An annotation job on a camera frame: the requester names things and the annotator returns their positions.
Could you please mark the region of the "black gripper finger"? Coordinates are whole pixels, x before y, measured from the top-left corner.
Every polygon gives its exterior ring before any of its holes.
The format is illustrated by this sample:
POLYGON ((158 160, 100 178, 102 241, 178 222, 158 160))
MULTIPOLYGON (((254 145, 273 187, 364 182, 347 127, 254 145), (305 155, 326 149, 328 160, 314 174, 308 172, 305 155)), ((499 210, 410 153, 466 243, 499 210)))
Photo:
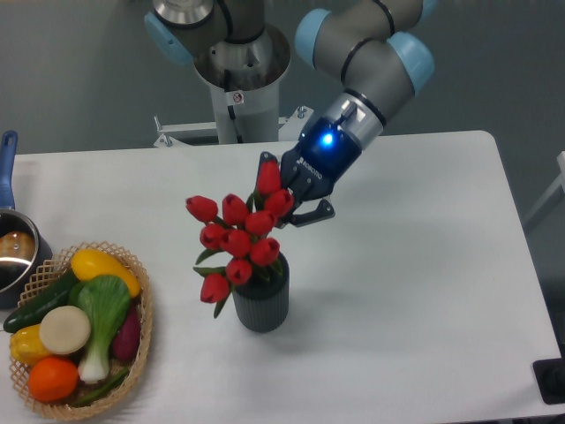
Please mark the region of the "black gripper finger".
POLYGON ((298 208, 293 208, 288 214, 279 218, 275 227, 282 229, 287 225, 292 225, 296 228, 300 228, 326 221, 335 216, 335 208, 327 198, 319 199, 316 208, 311 211, 297 213, 297 210, 298 208))
POLYGON ((260 166, 256 178, 258 191, 278 191, 282 188, 279 164, 276 158, 268 152, 260 157, 260 166))

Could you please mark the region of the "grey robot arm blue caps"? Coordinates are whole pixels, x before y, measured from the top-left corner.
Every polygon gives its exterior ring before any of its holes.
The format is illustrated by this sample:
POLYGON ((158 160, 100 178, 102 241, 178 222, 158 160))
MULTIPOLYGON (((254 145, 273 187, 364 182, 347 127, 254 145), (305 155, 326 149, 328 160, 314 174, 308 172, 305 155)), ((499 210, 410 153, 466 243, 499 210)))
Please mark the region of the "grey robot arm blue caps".
POLYGON ((144 24, 171 62, 190 64, 208 85, 222 144, 275 140, 279 84, 297 53, 338 80, 342 93, 302 127, 281 157, 260 155, 255 187, 237 213, 270 208, 278 225, 331 218, 335 183, 431 78, 434 60, 411 29, 432 1, 362 1, 334 14, 308 12, 294 42, 265 20, 261 1, 156 1, 144 24))

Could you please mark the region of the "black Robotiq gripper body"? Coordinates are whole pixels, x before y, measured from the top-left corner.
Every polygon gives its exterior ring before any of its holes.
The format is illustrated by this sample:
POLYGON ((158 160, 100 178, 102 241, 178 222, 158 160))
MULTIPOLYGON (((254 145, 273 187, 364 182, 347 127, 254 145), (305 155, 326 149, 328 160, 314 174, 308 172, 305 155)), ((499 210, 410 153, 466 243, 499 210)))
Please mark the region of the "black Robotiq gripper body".
POLYGON ((300 134, 293 149, 282 155, 282 187, 290 189, 296 204, 330 195, 361 152, 350 135, 321 117, 300 134))

